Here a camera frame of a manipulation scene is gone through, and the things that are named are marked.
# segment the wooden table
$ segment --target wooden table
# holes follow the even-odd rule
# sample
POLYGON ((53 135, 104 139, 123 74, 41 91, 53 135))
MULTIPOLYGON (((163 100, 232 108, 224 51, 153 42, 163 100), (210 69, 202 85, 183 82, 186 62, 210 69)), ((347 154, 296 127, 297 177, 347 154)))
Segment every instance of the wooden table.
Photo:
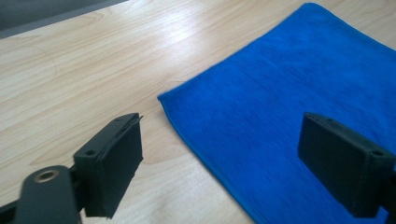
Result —
MULTIPOLYGON (((117 116, 139 112, 144 160, 112 220, 249 223, 179 139, 157 95, 227 58, 303 1, 134 0, 0 40, 0 204, 117 116)), ((315 1, 396 49, 396 1, 315 1)))

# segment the gray object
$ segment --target gray object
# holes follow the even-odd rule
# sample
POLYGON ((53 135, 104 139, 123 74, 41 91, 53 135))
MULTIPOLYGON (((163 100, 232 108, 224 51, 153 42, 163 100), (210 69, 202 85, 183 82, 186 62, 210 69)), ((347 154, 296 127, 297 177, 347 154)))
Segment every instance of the gray object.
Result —
POLYGON ((0 0, 0 37, 24 33, 126 0, 0 0))

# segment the blue towel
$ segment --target blue towel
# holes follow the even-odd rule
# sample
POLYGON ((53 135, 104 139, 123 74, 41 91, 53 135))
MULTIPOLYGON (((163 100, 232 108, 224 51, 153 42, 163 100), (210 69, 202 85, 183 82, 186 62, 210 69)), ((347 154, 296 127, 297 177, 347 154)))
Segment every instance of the blue towel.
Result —
POLYGON ((297 156, 303 113, 344 123, 396 152, 396 52, 316 4, 159 96, 195 155, 259 223, 356 219, 297 156))

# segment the screw hole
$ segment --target screw hole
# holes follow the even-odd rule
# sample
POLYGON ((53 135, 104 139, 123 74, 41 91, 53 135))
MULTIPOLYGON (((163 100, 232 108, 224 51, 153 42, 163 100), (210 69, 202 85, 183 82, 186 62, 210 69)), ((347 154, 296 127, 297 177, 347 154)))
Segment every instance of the screw hole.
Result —
POLYGON ((54 179, 58 174, 59 171, 57 170, 44 171, 43 173, 35 176, 35 182, 44 183, 50 181, 51 179, 54 179))
POLYGON ((95 151, 93 151, 93 150, 88 150, 85 152, 85 155, 87 155, 87 156, 91 156, 93 154, 95 154, 95 151))

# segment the wood grain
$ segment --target wood grain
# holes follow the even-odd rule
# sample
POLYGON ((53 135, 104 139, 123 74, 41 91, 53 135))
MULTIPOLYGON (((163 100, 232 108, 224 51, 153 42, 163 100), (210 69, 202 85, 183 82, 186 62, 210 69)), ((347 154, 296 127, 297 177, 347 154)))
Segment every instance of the wood grain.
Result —
MULTIPOLYGON (((396 49, 396 2, 315 1, 396 49)), ((144 161, 112 220, 250 223, 191 154, 156 97, 227 58, 303 1, 134 0, 0 40, 0 204, 113 118, 141 121, 144 161)))

